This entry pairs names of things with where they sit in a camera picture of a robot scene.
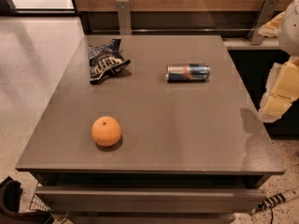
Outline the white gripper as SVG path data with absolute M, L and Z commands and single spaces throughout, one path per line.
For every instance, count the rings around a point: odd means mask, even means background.
M 284 64 L 273 64 L 260 102 L 260 120 L 272 123 L 281 119 L 299 99 L 299 0 L 293 0 L 285 12 L 262 25 L 258 34 L 278 36 L 279 47 L 291 55 Z

